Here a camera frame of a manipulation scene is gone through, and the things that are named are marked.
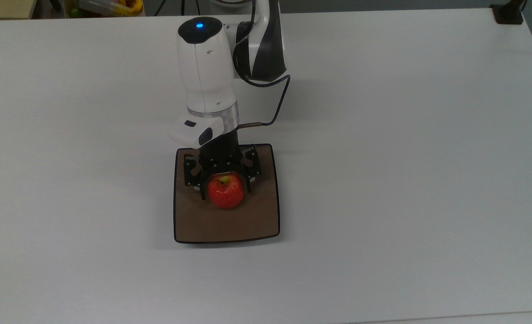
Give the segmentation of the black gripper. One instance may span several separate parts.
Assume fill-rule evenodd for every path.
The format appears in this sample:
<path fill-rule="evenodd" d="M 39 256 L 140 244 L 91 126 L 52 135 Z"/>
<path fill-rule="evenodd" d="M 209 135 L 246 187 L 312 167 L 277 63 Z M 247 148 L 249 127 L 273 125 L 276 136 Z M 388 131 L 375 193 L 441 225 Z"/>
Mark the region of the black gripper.
<path fill-rule="evenodd" d="M 257 147 L 240 148 L 237 129 L 204 144 L 198 156 L 184 154 L 183 168 L 185 185 L 197 188 L 202 200 L 206 200 L 209 174 L 231 171 L 243 174 L 248 194 L 252 192 L 252 182 L 262 174 Z"/>

